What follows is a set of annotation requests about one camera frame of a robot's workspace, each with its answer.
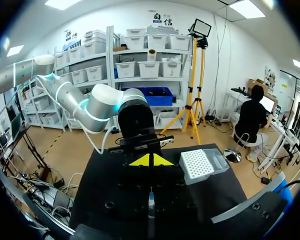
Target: ceiling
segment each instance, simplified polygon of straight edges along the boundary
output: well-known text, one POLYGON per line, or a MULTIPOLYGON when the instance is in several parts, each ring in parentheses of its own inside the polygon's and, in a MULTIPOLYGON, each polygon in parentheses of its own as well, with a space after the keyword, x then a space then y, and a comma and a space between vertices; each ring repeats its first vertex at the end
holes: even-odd
MULTIPOLYGON (((4 56, 1 66, 22 60, 50 32, 79 16, 116 4, 141 1, 143 0, 82 0, 64 11, 45 6, 46 0, 32 1, 32 4, 24 8, 16 25, 7 33, 11 47, 24 45, 24 48, 20 54, 10 57, 4 56)), ((300 61, 300 44, 277 7, 270 10, 263 4, 262 0, 251 0, 266 17, 244 19, 241 14, 226 5, 236 2, 236 0, 222 0, 223 3, 218 0, 153 1, 184 4, 216 13, 224 18, 227 11, 227 19, 241 27, 264 46, 277 60, 281 69, 287 72, 291 70, 292 74, 297 75, 297 77, 300 76, 300 69, 295 67, 292 62, 292 59, 300 61)))

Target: paper roll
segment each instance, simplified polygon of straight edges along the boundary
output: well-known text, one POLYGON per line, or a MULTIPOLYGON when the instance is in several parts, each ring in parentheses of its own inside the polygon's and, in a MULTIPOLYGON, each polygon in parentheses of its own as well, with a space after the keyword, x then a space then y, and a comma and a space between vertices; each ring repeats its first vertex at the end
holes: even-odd
POLYGON ((148 54, 147 54, 147 61, 148 62, 155 62, 156 61, 156 57, 157 57, 157 51, 154 50, 154 49, 150 49, 148 51, 148 54))

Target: yellow triangle marker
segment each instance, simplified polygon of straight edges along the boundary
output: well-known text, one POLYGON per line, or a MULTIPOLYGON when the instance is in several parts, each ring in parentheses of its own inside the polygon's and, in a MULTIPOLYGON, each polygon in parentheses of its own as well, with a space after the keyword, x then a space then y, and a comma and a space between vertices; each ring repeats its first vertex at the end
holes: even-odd
POLYGON ((135 160, 134 162, 130 163, 129 166, 147 166, 149 167, 149 156, 150 154, 147 153, 146 155, 140 157, 138 160, 135 160))
MULTIPOLYGON (((149 167, 149 156, 150 154, 147 153, 146 155, 140 157, 138 160, 135 160, 134 162, 130 163, 129 166, 147 166, 149 167)), ((172 166, 174 165, 173 163, 165 160, 163 157, 159 156, 158 154, 153 154, 153 165, 154 166, 172 166)))
POLYGON ((162 156, 159 156, 158 154, 153 154, 153 165, 154 166, 159 166, 159 165, 164 165, 164 166, 172 166, 171 162, 165 160, 162 156))

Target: white perforated box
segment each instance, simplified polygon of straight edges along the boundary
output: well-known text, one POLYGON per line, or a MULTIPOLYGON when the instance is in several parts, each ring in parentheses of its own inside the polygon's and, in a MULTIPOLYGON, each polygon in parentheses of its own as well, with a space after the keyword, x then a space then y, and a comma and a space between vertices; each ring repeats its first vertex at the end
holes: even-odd
POLYGON ((182 152, 179 163, 187 185, 204 181, 214 172, 214 167, 202 149, 182 152))

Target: tripod stand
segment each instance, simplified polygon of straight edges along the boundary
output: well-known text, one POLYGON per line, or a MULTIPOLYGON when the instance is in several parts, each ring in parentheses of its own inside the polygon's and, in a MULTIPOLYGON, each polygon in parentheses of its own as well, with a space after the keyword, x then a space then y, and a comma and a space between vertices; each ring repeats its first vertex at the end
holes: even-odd
MULTIPOLYGON (((182 111, 179 112, 179 114, 163 129, 160 134, 163 134, 172 124, 175 123, 175 121, 180 118, 184 112, 186 111, 186 117, 184 121, 184 127, 183 127, 183 132, 187 130, 187 126, 189 121, 192 123, 192 134, 191 138, 193 139, 194 134, 196 134, 196 138, 198 140, 199 145, 201 145, 200 141, 200 136, 197 128, 197 114, 199 110, 199 105, 201 107, 202 114, 204 115, 204 106, 202 104, 202 100, 200 98, 201 96, 201 89, 202 89, 202 84, 203 84, 203 78, 204 78, 204 62, 205 62, 205 49, 208 46, 207 38, 203 37, 199 41, 197 40, 198 36, 193 35, 194 40, 193 40, 193 63, 192 63, 192 73, 191 73, 191 83, 189 88, 189 97, 188 97, 188 105, 184 106, 182 111), (193 89, 194 89, 194 83, 195 83, 195 72, 196 72, 196 61, 197 61, 197 47, 202 48, 201 51, 201 72, 200 72, 200 84, 197 87, 198 88, 198 96, 195 98, 195 100, 192 102, 192 94, 193 94, 193 89)), ((203 118, 203 124, 206 126, 206 121, 203 118)))
MULTIPOLYGON (((206 48, 208 46, 208 41, 207 38, 204 37, 202 39, 200 39, 197 42, 197 47, 201 48, 201 70, 200 70, 200 83, 199 86, 197 86, 198 88, 198 94, 197 97, 194 99, 194 101, 192 102, 191 106, 193 107, 195 104, 195 111, 194 111, 194 123, 197 124, 197 120, 198 120, 198 112, 199 112, 199 105, 201 108, 201 113, 202 113, 202 118, 203 118, 203 126, 206 126, 206 120, 205 120, 205 109, 204 109, 204 104, 202 103, 202 99, 201 99, 201 90, 202 90, 202 86, 204 83, 204 72, 205 72, 205 56, 206 56, 206 48)), ((195 129, 192 129, 192 134, 191 134, 191 138, 193 139, 195 135, 195 129)))

